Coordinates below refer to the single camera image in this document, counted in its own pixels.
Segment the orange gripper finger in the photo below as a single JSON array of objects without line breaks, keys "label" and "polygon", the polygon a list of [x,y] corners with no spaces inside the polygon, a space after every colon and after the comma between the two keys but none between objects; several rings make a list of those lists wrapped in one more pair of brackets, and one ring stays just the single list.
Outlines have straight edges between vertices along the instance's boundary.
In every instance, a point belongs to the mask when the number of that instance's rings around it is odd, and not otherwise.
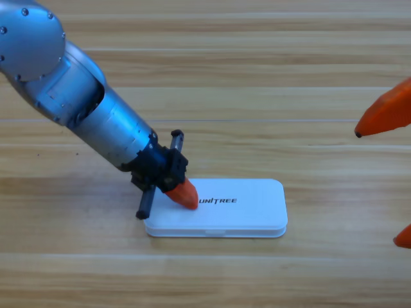
[{"label": "orange gripper finger", "polygon": [[382,94],[363,114],[354,129],[358,137],[410,125],[410,78]]},{"label": "orange gripper finger", "polygon": [[166,192],[166,196],[186,209],[195,210],[198,207],[197,190],[188,178],[185,178],[174,189]]},{"label": "orange gripper finger", "polygon": [[400,233],[393,239],[393,242],[400,248],[411,249],[411,225],[408,225],[400,231]]}]

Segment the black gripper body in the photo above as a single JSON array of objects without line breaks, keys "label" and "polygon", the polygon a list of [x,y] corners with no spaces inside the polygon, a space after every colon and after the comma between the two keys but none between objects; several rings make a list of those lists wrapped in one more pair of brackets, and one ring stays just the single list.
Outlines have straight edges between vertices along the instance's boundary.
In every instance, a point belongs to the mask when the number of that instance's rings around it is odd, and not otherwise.
[{"label": "black gripper body", "polygon": [[131,182],[143,192],[137,219],[149,218],[156,189],[166,194],[186,178],[188,160],[181,153],[184,133],[174,130],[171,136],[171,146],[167,148],[158,143],[157,134],[152,132],[148,145],[130,163]]}]

